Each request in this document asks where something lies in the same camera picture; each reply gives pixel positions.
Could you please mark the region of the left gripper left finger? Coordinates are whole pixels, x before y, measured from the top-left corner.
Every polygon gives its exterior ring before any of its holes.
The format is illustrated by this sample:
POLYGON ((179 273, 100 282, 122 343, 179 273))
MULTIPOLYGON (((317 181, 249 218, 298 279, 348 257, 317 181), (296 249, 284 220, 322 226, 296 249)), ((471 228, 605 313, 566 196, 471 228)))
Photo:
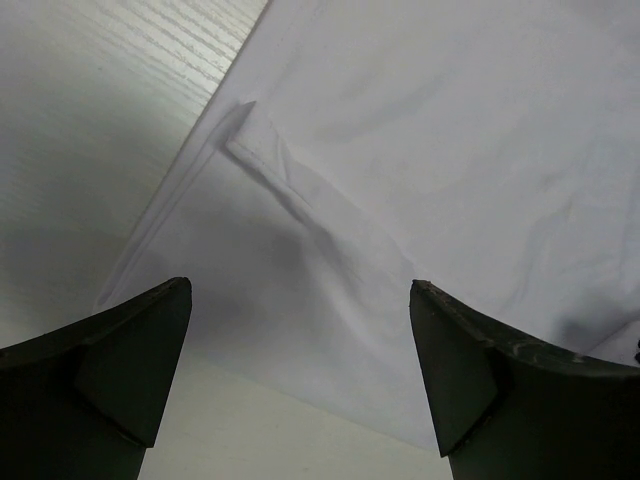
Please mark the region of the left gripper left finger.
POLYGON ((176 277, 2 349, 2 478, 137 478, 156 442, 191 310, 191 283, 176 277))

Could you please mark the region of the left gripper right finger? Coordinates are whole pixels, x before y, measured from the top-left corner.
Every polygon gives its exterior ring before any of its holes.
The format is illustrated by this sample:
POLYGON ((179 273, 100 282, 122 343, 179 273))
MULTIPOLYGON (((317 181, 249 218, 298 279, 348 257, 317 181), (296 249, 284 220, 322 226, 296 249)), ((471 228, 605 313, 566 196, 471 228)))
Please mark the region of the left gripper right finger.
POLYGON ((416 280, 410 319, 456 479, 635 479, 639 371, 583 356, 416 280))

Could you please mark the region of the white t shirt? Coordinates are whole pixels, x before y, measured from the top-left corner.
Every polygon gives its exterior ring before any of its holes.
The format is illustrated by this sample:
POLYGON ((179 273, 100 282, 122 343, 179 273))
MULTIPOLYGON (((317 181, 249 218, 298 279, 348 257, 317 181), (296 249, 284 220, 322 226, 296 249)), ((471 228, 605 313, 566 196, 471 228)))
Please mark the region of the white t shirt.
POLYGON ((176 276, 188 349, 424 448, 416 279, 632 364, 638 3, 271 2, 96 308, 176 276))

